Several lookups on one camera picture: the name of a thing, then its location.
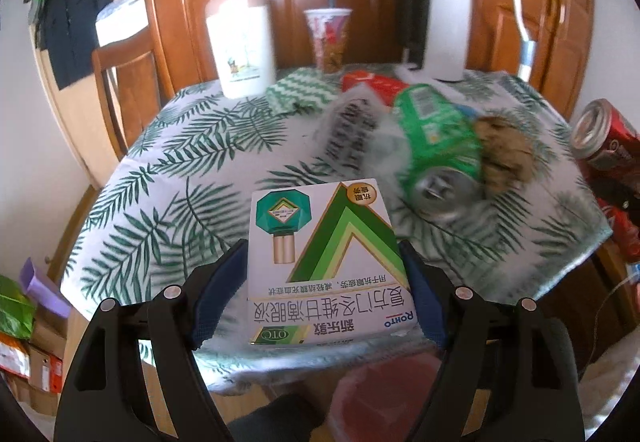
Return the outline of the green white medicine box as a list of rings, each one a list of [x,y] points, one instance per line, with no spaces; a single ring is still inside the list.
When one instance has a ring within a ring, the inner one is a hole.
[[[373,179],[256,191],[246,284],[254,346],[401,335],[418,321]]]

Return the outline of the red cola can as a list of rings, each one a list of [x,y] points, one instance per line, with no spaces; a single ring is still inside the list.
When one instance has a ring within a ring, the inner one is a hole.
[[[639,133],[608,100],[590,102],[570,133],[577,160],[639,191]]]

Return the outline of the red ointment box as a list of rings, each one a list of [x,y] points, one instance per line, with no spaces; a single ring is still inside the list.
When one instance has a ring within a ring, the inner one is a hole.
[[[370,87],[387,107],[393,107],[395,98],[409,87],[407,83],[400,80],[366,70],[355,70],[342,76],[341,88],[343,93],[359,84],[366,84],[367,87]]]

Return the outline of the green white zigzag cloth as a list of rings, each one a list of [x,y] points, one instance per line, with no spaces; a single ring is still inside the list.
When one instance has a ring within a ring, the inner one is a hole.
[[[265,98],[275,115],[321,113],[337,98],[337,87],[316,69],[298,68],[268,87]]]

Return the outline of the blue round lid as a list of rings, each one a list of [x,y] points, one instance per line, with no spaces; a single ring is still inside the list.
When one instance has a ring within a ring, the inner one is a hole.
[[[462,115],[470,121],[475,121],[482,116],[482,114],[478,110],[467,105],[457,105],[457,110],[459,110],[460,113],[462,113]]]

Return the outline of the purple dustpan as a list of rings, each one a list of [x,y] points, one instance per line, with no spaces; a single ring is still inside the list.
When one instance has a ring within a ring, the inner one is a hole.
[[[18,275],[18,282],[24,295],[36,301],[47,311],[62,318],[70,316],[72,310],[70,303],[63,297],[58,286],[32,262],[31,258],[26,259]]]

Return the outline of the green soda can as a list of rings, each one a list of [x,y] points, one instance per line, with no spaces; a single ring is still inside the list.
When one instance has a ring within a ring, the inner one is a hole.
[[[400,92],[394,113],[408,146],[402,193],[430,220],[457,219],[482,198],[482,145],[469,119],[427,84]]]

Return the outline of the brown paper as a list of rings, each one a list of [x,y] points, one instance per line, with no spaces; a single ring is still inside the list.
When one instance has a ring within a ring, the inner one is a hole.
[[[498,195],[529,183],[534,177],[532,143],[503,117],[480,117],[474,132],[482,145],[485,189]]]

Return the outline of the wooden chair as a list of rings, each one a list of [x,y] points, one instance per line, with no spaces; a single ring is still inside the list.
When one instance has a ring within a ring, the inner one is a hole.
[[[122,160],[168,101],[150,29],[97,47],[91,60],[107,137]]]

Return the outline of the white desktop bin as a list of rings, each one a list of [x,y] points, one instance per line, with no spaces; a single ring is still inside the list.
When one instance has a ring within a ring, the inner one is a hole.
[[[268,0],[210,0],[205,23],[224,97],[264,94],[277,76]]]

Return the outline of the white gooseneck lamp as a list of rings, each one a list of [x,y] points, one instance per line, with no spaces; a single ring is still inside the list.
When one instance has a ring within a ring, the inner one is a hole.
[[[521,40],[520,61],[518,62],[518,73],[516,76],[523,82],[528,83],[533,72],[537,43],[530,37],[525,25],[523,0],[512,1],[515,23]]]

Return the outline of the white foam sheet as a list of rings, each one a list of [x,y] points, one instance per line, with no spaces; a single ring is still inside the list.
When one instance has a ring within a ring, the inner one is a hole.
[[[440,94],[444,95],[447,99],[450,100],[450,102],[453,102],[454,104],[466,104],[465,97],[452,85],[432,79],[430,76],[424,76],[424,74],[422,74],[420,71],[413,72],[410,71],[408,67],[405,67],[402,64],[395,64],[394,75],[397,76],[400,81],[405,82],[409,85],[429,85],[435,90],[438,90]]]

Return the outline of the pink bag trash bin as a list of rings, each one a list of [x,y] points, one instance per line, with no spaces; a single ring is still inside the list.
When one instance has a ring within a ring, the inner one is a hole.
[[[431,353],[348,372],[336,386],[328,425],[337,441],[402,441],[423,410],[440,367]]]

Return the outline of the palm leaf tablecloth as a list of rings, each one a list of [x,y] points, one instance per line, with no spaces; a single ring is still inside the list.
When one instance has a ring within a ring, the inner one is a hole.
[[[468,71],[447,84],[465,105],[503,117],[527,136],[533,180],[449,222],[424,217],[385,187],[393,228],[424,260],[489,300],[542,297],[612,234],[570,152],[570,128],[533,87],[510,74]],[[257,189],[341,180],[314,147],[320,119],[319,113],[275,115],[265,96],[230,102],[214,81],[180,90],[96,199],[67,261],[64,297],[85,317],[106,298],[125,305],[151,299],[247,236]],[[246,296],[245,287],[232,295],[214,336],[194,354],[206,387],[219,394],[430,347],[414,327],[337,347],[256,348],[245,337]]]

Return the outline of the clear plastic printed wrapper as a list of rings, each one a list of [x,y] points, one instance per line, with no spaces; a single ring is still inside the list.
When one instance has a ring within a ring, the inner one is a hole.
[[[397,163],[402,138],[395,119],[370,85],[358,83],[323,111],[314,147],[343,179],[383,172]]]

